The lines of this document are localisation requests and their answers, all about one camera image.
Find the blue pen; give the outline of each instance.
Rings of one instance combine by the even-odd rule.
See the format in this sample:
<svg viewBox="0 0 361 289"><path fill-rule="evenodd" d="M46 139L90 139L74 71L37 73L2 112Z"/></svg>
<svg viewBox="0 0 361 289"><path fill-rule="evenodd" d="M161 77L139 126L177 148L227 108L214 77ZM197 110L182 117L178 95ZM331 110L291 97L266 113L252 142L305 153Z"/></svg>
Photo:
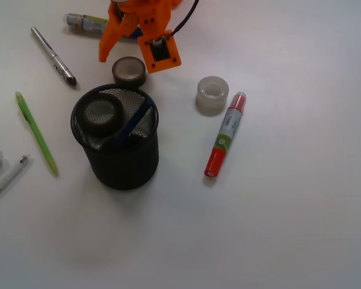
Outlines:
<svg viewBox="0 0 361 289"><path fill-rule="evenodd" d="M138 108L137 112L130 118L128 123L115 136L113 141L114 149L120 149L127 142L127 139L132 131L137 127L142 118L153 107L153 101L148 100Z"/></svg>

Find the pen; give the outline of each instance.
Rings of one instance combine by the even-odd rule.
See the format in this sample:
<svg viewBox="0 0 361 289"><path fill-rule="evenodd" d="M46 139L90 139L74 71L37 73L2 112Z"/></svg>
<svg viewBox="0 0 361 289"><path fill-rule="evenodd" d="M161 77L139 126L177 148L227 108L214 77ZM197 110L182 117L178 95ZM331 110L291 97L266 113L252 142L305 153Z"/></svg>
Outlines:
<svg viewBox="0 0 361 289"><path fill-rule="evenodd" d="M128 123L120 130L113 140L114 149L120 149L128 139L130 133L137 127L142 118L150 111L153 102L151 100L143 102L137 112L130 118Z"/></svg>
<svg viewBox="0 0 361 289"><path fill-rule="evenodd" d="M231 142L233 141L235 131L241 121L245 103L246 95L243 92L238 92L234 96L230 107L227 109L217 140L215 141L212 149L210 160L205 170L206 176L218 176L224 158L226 157Z"/></svg>
<svg viewBox="0 0 361 289"><path fill-rule="evenodd" d="M44 139L42 137L42 134L40 133L40 131L39 131L39 129L38 129L36 123L35 123L35 120L32 117L32 114L29 111L29 108L26 105L25 100L24 100L24 98L23 98L23 96L22 96L22 94L20 92L16 92L16 99L18 101L17 104L19 105L20 110L22 111L22 113L24 115L25 120L29 123L29 126L31 127L31 130L35 135L37 143L39 144L40 149L42 150L43 155L44 155L49 167L51 168L53 173L57 176L58 175L58 169L56 167L54 158L52 157L52 155L51 155L51 153L50 153L50 151L49 151L49 149L47 147L47 144L45 143L45 141L44 141Z"/></svg>
<svg viewBox="0 0 361 289"><path fill-rule="evenodd" d="M39 41L43 49L52 58L52 62L54 63L54 66L61 75L61 77L63 77L68 84L75 86L76 78L73 76L72 72L68 69L64 62L60 59L60 57L55 53L55 51L48 44L48 42L44 39L44 37L40 34L40 32L36 29L36 27L32 27L31 32L35 35L35 38L37 39L37 41Z"/></svg>
<svg viewBox="0 0 361 289"><path fill-rule="evenodd" d="M28 163L29 155L22 156L15 165L10 167L4 174L0 177L0 192L12 181L12 179L21 172L21 170Z"/></svg>

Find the mesh pencil cup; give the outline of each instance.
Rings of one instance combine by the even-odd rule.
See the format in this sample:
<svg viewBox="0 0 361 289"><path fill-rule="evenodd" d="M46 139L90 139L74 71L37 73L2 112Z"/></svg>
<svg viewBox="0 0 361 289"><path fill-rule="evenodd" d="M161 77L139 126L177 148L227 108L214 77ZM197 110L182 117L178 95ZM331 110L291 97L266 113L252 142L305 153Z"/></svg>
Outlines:
<svg viewBox="0 0 361 289"><path fill-rule="evenodd" d="M148 100L152 101L139 89L124 89L108 84L86 93L72 111L73 135L87 154L96 177L111 188L138 188L154 175L158 167L156 130L159 114L155 103L129 135L128 144L118 150L112 147L117 132ZM102 133L94 134L94 126Z"/></svg>

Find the silver pen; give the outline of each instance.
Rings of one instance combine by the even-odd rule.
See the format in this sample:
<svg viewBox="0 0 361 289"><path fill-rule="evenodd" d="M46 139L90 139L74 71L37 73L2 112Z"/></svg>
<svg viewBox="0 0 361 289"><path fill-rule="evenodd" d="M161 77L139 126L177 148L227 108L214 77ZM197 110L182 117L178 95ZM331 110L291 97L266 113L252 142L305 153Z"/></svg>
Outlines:
<svg viewBox="0 0 361 289"><path fill-rule="evenodd" d="M68 84L75 86L76 78L73 76L72 72L68 69L64 62L60 59L60 57L55 53L55 51L48 44L48 42L44 39L44 37L40 34L40 32L36 29L36 27L32 27L31 32L35 35L37 41L39 41L43 49L52 58L52 62L54 63L54 66L61 75L61 77L63 77Z"/></svg>
<svg viewBox="0 0 361 289"><path fill-rule="evenodd" d="M22 156L13 166L0 176L0 192L17 176L28 163L29 155Z"/></svg>

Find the black cable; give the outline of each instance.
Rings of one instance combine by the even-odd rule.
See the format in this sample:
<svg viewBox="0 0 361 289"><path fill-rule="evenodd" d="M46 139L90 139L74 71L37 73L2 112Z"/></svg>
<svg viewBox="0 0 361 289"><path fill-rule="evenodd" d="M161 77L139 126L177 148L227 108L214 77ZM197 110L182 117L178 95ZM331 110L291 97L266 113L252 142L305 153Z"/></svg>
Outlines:
<svg viewBox="0 0 361 289"><path fill-rule="evenodd" d="M174 29L171 33L171 36L174 36L183 26L185 26L186 22L190 19L191 15L194 13L195 8L197 8L199 0L195 0L193 6L191 7L190 11L186 15L185 19Z"/></svg>

